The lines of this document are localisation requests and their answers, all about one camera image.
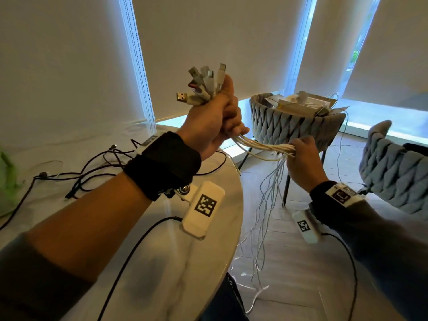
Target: marble table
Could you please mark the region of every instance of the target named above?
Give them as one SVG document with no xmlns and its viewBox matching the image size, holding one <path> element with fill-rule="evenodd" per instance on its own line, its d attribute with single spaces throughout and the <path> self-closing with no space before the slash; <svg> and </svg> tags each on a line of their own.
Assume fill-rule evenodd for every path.
<svg viewBox="0 0 428 321">
<path fill-rule="evenodd" d="M 158 129 L 174 130 L 166 126 L 158 126 Z M 27 179 L 24 191 L 30 177 L 40 171 L 52 174 L 59 170 L 80 171 L 89 158 L 105 151 L 111 144 L 127 151 L 133 149 L 130 138 L 142 142 L 148 136 L 150 132 L 145 124 L 132 125 L 86 140 L 19 151 L 12 155 L 12 159 L 24 171 L 20 175 L 20 178 Z M 64 167 L 58 162 L 34 167 L 49 160 L 61 160 Z M 214 154 L 202 163 L 200 173 L 213 170 L 223 160 L 222 154 Z M 93 179 L 92 187 L 106 180 L 103 177 L 97 179 Z M 235 253 L 242 225 L 243 195 L 239 175 L 229 159 L 216 172 L 195 177 L 193 182 L 199 185 L 204 180 L 210 180 L 226 191 L 226 197 L 206 238 L 202 241 L 193 239 L 179 229 L 177 221 L 158 225 L 134 253 L 107 306 L 103 321 L 190 321 L 196 320 L 209 304 Z M 18 233 L 28 230 L 66 206 L 68 201 L 64 199 L 64 195 L 71 186 L 70 181 L 37 182 L 16 218 L 0 232 L 0 246 L 5 246 Z M 177 196 L 168 199 L 163 195 L 153 203 L 95 285 L 63 320 L 95 321 L 124 260 L 138 239 L 156 221 L 166 216 L 183 217 L 187 208 L 188 204 Z"/>
</svg>

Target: chair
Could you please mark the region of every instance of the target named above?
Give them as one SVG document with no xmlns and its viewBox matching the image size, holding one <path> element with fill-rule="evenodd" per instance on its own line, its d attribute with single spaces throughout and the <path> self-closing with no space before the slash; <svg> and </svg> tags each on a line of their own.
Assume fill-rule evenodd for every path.
<svg viewBox="0 0 428 321">
<path fill-rule="evenodd" d="M 428 219 L 426 148 L 411 144 L 404 147 L 387 140 L 391 124 L 389 120 L 383 121 L 368 132 L 360 163 L 366 187 L 359 193 L 374 193 L 405 213 Z"/>
<path fill-rule="evenodd" d="M 269 107 L 265 98 L 272 95 L 272 93 L 264 93 L 252 96 L 249 100 L 254 138 L 263 144 L 277 145 L 289 143 L 294 138 L 312 135 L 318 151 L 323 152 L 321 161 L 324 164 L 327 148 L 333 142 L 346 115 L 344 113 L 325 117 L 290 115 Z M 247 157 L 248 153 L 240 163 L 239 169 Z M 282 197 L 283 206 L 286 204 L 290 180 L 290 175 L 287 174 L 286 187 Z"/>
</svg>

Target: tiled floor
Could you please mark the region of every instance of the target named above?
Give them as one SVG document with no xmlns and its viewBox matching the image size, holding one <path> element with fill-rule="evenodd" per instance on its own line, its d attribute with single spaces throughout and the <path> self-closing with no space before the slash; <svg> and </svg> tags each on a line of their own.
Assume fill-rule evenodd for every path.
<svg viewBox="0 0 428 321">
<path fill-rule="evenodd" d="M 345 134 L 341 148 L 340 136 L 327 151 L 325 170 L 332 180 L 346 182 L 358 190 L 361 178 L 358 165 L 365 140 Z M 244 220 L 241 238 L 249 232 L 255 221 L 255 210 L 261 199 L 259 185 L 274 169 L 275 162 L 249 158 L 242 168 L 244 193 Z M 284 189 L 285 178 L 280 185 Z M 286 208 L 281 208 L 281 195 L 275 204 L 265 238 L 265 264 L 260 272 L 261 284 L 269 285 L 255 302 L 250 315 L 252 321 L 344 321 L 348 319 L 353 294 L 353 273 L 348 255 L 334 238 L 325 238 L 314 245 L 307 244 L 298 233 L 291 214 L 307 207 L 309 195 L 291 182 Z M 416 237 L 428 241 L 428 223 L 401 213 L 374 194 L 368 195 L 370 204 L 386 218 L 394 219 Z M 253 286 L 251 275 L 253 260 L 247 239 L 238 248 L 233 261 L 233 276 L 238 283 Z M 353 321 L 388 320 L 403 318 L 391 303 L 377 290 L 370 274 L 357 264 L 358 296 Z M 255 291 L 239 286 L 246 309 L 251 306 Z"/>
</svg>

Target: wrist strap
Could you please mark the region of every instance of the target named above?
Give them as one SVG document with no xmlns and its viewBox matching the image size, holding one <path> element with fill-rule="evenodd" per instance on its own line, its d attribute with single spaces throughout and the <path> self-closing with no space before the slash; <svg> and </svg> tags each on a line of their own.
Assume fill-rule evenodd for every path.
<svg viewBox="0 0 428 321">
<path fill-rule="evenodd" d="M 155 201 L 169 189 L 190 184 L 201 167 L 201 156 L 176 133 L 167 132 L 157 139 L 151 136 L 149 143 L 150 139 L 155 140 L 127 163 L 124 172 Z"/>
</svg>

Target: hand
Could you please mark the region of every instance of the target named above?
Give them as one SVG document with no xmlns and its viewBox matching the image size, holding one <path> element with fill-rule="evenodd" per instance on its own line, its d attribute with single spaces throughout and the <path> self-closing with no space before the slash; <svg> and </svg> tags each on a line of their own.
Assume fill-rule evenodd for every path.
<svg viewBox="0 0 428 321">
<path fill-rule="evenodd" d="M 205 105 L 190 109 L 177 131 L 187 145 L 199 152 L 202 160 L 212 156 L 229 137 L 249 132 L 241 121 L 241 109 L 233 92 L 232 78 L 226 75 L 221 91 Z"/>
<path fill-rule="evenodd" d="M 316 186 L 328 181 L 315 140 L 312 136 L 305 136 L 292 140 L 291 144 L 296 147 L 296 154 L 287 158 L 288 173 L 295 183 L 310 193 Z"/>
</svg>

